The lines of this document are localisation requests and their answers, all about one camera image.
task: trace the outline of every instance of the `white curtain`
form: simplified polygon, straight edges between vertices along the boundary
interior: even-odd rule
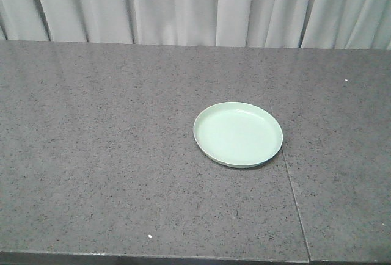
[[[391,0],[0,0],[0,39],[391,49]]]

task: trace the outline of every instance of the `gray granite countertop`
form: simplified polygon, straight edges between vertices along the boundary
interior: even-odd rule
[[[391,262],[387,51],[0,42],[0,264]],[[223,101],[282,150],[192,137]]]

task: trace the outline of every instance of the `round plate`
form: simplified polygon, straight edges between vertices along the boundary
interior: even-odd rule
[[[194,122],[194,138],[214,161],[237,168],[271,159],[282,145],[282,130],[263,109],[242,102],[224,102],[202,111]]]

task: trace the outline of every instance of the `plate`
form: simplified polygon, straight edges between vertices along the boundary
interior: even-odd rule
[[[271,159],[282,145],[282,130],[267,111],[242,102],[212,105],[195,119],[201,150],[229,167],[249,168]]]

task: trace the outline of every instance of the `curtain fold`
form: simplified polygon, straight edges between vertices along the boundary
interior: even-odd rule
[[[391,49],[391,0],[0,0],[0,39]]]

